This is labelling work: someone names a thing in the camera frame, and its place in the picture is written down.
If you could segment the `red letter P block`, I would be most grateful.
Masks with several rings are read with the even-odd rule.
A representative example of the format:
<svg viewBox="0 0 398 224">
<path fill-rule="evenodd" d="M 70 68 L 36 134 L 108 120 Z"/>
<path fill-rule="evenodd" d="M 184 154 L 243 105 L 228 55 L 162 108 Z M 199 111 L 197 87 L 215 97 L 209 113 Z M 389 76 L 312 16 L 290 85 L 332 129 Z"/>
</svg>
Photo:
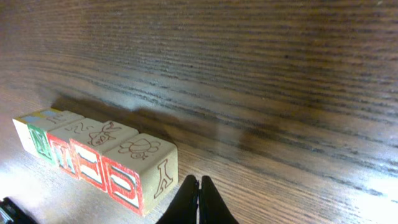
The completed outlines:
<svg viewBox="0 0 398 224">
<path fill-rule="evenodd" d="M 144 216 L 178 184 L 177 146 L 138 134 L 101 156 L 109 196 Z"/>
</svg>

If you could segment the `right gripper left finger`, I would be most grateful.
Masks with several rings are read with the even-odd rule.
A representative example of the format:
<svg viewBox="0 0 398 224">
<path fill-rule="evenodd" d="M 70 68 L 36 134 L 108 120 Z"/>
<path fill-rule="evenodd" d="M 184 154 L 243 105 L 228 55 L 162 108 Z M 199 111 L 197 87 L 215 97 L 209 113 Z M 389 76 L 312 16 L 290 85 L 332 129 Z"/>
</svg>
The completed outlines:
<svg viewBox="0 0 398 224">
<path fill-rule="evenodd" d="M 199 182 L 188 175 L 156 224 L 196 224 Z"/>
</svg>

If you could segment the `green letter N block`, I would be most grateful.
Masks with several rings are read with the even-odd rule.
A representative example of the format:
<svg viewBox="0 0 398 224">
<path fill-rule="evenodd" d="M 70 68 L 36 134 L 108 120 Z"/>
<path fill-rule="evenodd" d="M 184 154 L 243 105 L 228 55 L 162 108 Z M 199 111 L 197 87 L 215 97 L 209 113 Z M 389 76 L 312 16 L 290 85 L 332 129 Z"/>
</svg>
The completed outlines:
<svg viewBox="0 0 398 224">
<path fill-rule="evenodd" d="M 27 125 L 35 150 L 40 158 L 47 161 L 51 165 L 55 165 L 55 156 L 52 152 L 47 137 L 48 132 L 53 131 L 62 126 L 66 126 L 75 121 L 83 119 L 84 116 L 70 111 L 61 111 L 55 115 L 40 118 L 37 121 Z"/>
</svg>

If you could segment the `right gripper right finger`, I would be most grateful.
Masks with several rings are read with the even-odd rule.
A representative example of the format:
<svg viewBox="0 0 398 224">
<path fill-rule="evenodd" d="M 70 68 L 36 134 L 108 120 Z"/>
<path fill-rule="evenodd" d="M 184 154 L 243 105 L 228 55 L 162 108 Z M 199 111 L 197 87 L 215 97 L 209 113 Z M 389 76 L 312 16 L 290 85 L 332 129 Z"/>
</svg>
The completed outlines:
<svg viewBox="0 0 398 224">
<path fill-rule="evenodd" d="M 204 175 L 199 192 L 200 224 L 238 224 L 212 179 Z"/>
</svg>

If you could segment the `red letter E block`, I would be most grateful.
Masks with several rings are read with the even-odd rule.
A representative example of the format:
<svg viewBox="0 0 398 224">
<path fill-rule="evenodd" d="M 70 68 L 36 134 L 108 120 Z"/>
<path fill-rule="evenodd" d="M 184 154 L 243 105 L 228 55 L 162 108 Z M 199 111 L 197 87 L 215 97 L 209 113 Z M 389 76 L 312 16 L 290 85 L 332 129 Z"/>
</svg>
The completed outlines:
<svg viewBox="0 0 398 224">
<path fill-rule="evenodd" d="M 86 133 L 70 138 L 76 152 L 78 174 L 81 179 L 103 192 L 107 191 L 102 156 L 139 131 L 115 121 L 107 121 Z"/>
</svg>

